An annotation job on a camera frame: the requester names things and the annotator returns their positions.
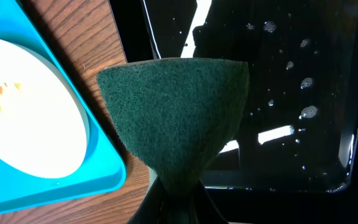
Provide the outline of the white plate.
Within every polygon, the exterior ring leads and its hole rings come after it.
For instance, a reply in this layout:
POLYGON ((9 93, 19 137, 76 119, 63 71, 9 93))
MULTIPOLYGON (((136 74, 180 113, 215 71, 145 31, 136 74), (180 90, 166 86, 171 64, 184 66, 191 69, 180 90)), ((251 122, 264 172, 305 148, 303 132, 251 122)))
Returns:
POLYGON ((46 179, 82 165, 90 127, 60 71, 31 49, 0 39, 0 160, 46 179))

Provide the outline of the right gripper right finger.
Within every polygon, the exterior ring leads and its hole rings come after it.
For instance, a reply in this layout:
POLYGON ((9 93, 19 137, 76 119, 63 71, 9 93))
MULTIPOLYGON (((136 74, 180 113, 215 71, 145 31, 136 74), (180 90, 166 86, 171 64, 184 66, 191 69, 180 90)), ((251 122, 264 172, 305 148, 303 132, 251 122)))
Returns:
POLYGON ((200 180, 194 187, 192 201, 192 212, 194 213, 195 223, 228 224, 228 221, 221 215, 200 180))

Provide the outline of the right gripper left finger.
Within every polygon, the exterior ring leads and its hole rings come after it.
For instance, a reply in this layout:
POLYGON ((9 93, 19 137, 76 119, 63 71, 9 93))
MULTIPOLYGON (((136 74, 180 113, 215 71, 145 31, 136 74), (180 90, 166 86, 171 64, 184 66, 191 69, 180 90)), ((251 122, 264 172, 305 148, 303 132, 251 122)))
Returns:
POLYGON ((159 178, 156 178, 146 193, 140 207, 127 224, 158 224, 165 197, 165 189, 159 178))

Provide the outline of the green scouring sponge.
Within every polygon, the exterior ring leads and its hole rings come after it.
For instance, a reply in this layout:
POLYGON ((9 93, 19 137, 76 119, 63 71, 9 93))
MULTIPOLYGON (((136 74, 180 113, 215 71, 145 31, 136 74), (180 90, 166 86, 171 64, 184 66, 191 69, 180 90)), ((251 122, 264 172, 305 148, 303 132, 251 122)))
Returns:
POLYGON ((164 58, 108 67, 96 80, 119 139, 164 186, 160 223, 195 223, 193 190, 239 129, 248 64, 164 58))

